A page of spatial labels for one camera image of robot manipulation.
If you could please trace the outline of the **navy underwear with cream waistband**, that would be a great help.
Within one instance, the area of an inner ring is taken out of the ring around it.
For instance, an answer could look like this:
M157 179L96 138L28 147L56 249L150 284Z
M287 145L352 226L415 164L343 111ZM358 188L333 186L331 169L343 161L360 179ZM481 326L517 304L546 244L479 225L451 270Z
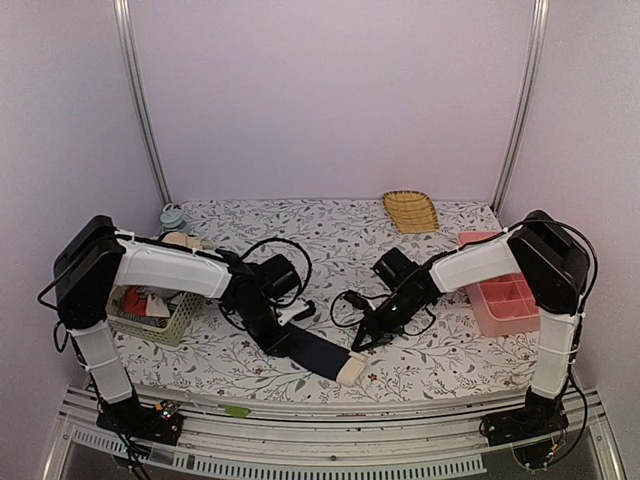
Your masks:
M296 326L288 326L288 357L325 379L351 387L363 374L366 358Z

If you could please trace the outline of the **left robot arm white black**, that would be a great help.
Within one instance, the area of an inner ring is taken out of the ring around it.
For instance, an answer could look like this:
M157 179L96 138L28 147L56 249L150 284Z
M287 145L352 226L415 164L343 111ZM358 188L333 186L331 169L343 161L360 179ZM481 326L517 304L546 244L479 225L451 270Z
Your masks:
M186 293L222 302L266 349L285 335L278 310L283 297L298 296L303 282L292 263L276 255L247 263L228 250L205 251L138 237L96 215L54 262L59 319L70 332L84 369L92 376L111 419L128 434L148 426L148 412L132 398L134 388L107 325L116 301L130 287Z

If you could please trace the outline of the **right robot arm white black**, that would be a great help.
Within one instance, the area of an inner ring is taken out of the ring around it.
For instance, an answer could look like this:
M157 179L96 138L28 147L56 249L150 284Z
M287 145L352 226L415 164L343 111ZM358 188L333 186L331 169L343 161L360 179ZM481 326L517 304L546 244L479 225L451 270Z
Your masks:
M361 319L352 350L390 341L412 317L446 293L497 277L522 274L539 310L538 357L530 391L538 396L517 415L517 427L537 436L552 424L579 340L577 329L596 278L596 255L573 227L535 210L524 220L483 240L417 264L399 249L386 252L374 272L389 296Z

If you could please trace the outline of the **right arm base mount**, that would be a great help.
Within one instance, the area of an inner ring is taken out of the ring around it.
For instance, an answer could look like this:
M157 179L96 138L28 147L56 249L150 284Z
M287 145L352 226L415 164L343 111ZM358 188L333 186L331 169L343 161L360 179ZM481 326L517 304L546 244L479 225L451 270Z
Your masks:
M505 445L565 430L569 421L561 402L542 399L482 417L479 433L490 446Z

